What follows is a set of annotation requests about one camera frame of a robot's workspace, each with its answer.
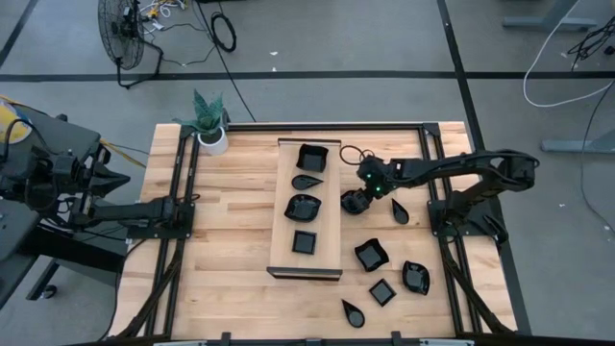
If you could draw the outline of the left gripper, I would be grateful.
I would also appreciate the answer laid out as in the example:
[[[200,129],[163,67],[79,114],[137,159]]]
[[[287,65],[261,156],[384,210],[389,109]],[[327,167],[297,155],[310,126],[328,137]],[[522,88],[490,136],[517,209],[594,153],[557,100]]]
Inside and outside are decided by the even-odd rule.
[[[130,181],[129,176],[107,168],[111,153],[103,144],[99,144],[88,158],[90,162],[82,178],[83,185],[92,194],[109,194]]]

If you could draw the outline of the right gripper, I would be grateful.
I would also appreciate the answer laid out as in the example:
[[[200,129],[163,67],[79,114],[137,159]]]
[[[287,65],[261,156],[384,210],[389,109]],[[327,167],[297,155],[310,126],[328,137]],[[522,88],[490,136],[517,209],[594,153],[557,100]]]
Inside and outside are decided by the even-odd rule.
[[[392,190],[388,180],[389,167],[374,156],[363,159],[357,170],[357,176],[364,182],[364,189],[350,190],[347,200],[349,204],[361,205],[363,211],[370,208],[374,198],[382,198]]]

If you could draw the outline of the black leaf-shaped plate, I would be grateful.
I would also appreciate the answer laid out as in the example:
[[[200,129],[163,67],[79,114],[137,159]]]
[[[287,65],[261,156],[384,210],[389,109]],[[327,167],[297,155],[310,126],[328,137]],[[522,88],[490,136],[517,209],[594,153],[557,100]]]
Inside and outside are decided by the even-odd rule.
[[[354,215],[363,213],[364,211],[362,210],[361,205],[353,205],[353,204],[348,203],[347,196],[348,196],[349,191],[350,190],[346,191],[340,197],[340,204],[341,204],[342,209],[344,209],[349,214],[354,214]]]
[[[284,215],[297,222],[311,222],[313,221],[322,205],[322,202],[311,195],[296,194],[292,196],[284,211]]]
[[[411,292],[427,295],[431,279],[429,270],[422,264],[407,260],[402,269],[402,281]]]

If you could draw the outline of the black wavy square plate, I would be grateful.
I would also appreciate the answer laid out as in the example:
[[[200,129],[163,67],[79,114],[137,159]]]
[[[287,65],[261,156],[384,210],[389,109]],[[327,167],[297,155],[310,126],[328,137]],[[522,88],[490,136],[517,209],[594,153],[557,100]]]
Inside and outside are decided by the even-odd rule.
[[[389,263],[389,256],[377,238],[370,238],[357,246],[354,251],[365,272],[376,271]]]
[[[326,169],[328,153],[329,149],[324,146],[302,144],[296,166],[306,171],[322,173]]]

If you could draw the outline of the black teardrop plate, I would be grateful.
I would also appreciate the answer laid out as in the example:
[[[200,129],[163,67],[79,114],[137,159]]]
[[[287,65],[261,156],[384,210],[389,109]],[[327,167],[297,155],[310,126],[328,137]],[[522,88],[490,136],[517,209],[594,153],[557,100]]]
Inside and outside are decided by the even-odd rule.
[[[391,199],[391,209],[393,217],[398,224],[406,225],[409,222],[409,214],[406,209],[394,198]]]
[[[323,180],[305,174],[297,175],[291,180],[291,185],[297,190],[307,190],[322,183]]]
[[[355,305],[351,304],[346,300],[341,300],[341,302],[348,323],[353,328],[362,328],[365,324],[365,317],[363,312]]]

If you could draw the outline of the black small square plate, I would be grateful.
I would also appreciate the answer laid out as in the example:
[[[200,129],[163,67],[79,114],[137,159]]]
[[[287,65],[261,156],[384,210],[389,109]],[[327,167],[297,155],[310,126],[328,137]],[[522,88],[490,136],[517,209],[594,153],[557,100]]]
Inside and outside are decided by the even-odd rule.
[[[293,253],[313,255],[315,253],[317,234],[296,230],[291,250]]]
[[[397,295],[386,279],[377,281],[369,288],[369,293],[381,307],[386,306]]]

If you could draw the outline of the wooden sorting tray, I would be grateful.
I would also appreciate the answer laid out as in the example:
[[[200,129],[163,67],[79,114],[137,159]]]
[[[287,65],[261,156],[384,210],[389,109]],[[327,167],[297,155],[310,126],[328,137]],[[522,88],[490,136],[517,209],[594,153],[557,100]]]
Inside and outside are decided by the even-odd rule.
[[[341,141],[337,139],[280,138],[279,159],[274,203],[274,220],[270,260],[266,271],[276,279],[338,281],[341,268],[341,210],[340,159]],[[326,169],[322,173],[306,171],[296,166],[302,144],[324,146],[329,149]],[[297,190],[291,180],[300,174],[323,180],[307,190]],[[311,222],[297,222],[287,218],[284,211],[289,199],[296,194],[318,198],[322,205]],[[293,253],[296,230],[317,234],[313,255]]]

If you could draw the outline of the black side table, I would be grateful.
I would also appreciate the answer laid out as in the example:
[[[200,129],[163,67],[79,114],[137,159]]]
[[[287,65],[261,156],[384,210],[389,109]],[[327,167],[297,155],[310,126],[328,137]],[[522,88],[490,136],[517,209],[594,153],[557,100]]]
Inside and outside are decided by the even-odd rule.
[[[109,272],[121,268],[124,257],[69,235],[64,226],[43,223],[58,214],[64,194],[85,194],[84,164],[101,136],[89,129],[26,106],[30,135],[16,144],[0,143],[0,309],[11,298],[38,257],[73,262]],[[59,183],[53,176],[55,156],[72,154],[80,164],[77,180]]]

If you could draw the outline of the white yellow wipes container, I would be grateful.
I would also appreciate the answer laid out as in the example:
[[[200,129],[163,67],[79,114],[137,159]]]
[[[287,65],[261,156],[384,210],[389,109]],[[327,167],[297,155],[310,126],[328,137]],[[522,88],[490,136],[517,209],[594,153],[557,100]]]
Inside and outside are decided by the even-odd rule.
[[[9,139],[6,139],[9,125],[15,119],[18,119],[18,122],[12,127]],[[21,115],[13,105],[0,100],[0,143],[16,144],[23,141],[32,132],[29,124],[30,120],[25,115]]]

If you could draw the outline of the potted plant white pot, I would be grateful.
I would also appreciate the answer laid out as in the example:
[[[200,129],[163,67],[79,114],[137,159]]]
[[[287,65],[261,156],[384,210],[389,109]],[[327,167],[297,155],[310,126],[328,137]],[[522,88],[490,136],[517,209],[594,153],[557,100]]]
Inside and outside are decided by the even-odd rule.
[[[192,104],[193,119],[173,118],[173,121],[191,128],[196,133],[200,145],[210,156],[224,154],[229,147],[226,132],[230,118],[224,107],[222,95],[219,94],[208,102],[197,89],[194,89]]]

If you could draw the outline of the black floor fan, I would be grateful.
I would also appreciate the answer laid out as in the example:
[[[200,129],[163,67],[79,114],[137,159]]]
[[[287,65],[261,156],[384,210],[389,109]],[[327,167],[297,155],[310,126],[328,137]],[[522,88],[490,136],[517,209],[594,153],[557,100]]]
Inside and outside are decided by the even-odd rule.
[[[97,3],[100,38],[115,66],[116,82],[125,89],[154,80],[160,74],[163,58],[162,49],[145,39],[143,15],[139,5],[139,0],[98,0]],[[145,47],[158,53],[155,70],[133,82],[124,83],[122,72],[134,69],[141,63]]]

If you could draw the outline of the gray desk foot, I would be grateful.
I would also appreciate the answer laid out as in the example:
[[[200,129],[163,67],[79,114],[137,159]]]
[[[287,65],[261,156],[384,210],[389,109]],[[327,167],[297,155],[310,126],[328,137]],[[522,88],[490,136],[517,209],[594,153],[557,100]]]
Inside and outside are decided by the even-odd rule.
[[[552,7],[544,15],[506,16],[502,26],[507,29],[524,29],[536,32],[562,30],[568,32],[586,32],[595,28],[598,23],[590,18],[573,17],[579,0],[555,0]]]
[[[590,153],[615,155],[615,130],[611,130],[593,140],[556,140],[545,139],[540,144],[544,152]]]

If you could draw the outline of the black aluminium station frame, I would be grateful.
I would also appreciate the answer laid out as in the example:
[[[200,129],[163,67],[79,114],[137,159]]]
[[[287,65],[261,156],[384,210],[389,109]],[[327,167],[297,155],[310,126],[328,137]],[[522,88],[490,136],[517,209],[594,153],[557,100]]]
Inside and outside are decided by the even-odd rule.
[[[160,245],[149,240],[127,258],[111,334],[70,346],[615,346],[615,341],[457,333],[438,244],[428,231],[427,202],[442,184],[398,194],[410,215],[397,224],[388,207],[363,216],[341,213],[338,282],[276,279],[266,272],[282,137],[338,139],[386,158],[466,152],[461,122],[234,123],[218,157],[200,154],[185,175],[195,178],[194,231],[185,243],[177,292],[165,290],[153,335],[124,335],[151,293]],[[377,238],[389,263],[365,272],[354,249]],[[427,295],[409,291],[404,263],[430,272]],[[386,279],[397,295],[381,307],[369,288]],[[359,308],[362,328],[347,321],[341,300]]]

